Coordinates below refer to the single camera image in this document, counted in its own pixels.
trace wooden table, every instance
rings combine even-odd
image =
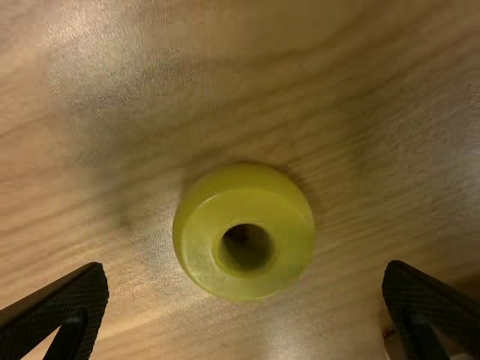
[[[92,359],[382,359],[389,260],[480,278],[478,0],[0,14],[0,307],[102,262]],[[257,303],[196,287],[171,239],[184,189],[236,161],[289,174],[318,229],[307,274]]]

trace cylindrical object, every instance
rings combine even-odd
[[[314,218],[303,193],[267,166],[215,170],[187,191],[173,242],[182,268],[204,290],[256,300],[295,281],[311,261]]]

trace wooden surface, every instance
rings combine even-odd
[[[0,14],[0,307],[102,262],[92,359],[382,359],[389,260],[480,279],[478,0]],[[253,304],[194,286],[171,241],[182,191],[236,161],[288,173],[318,228],[306,275]]]

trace yellow rubber bushing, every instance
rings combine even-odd
[[[311,261],[314,217],[303,193],[267,166],[240,163],[202,177],[181,200],[173,244],[204,290],[257,300],[293,283]]]

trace center hole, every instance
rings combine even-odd
[[[220,246],[220,260],[226,266],[250,271],[263,267],[273,254],[269,234],[257,225],[243,223],[225,232]]]

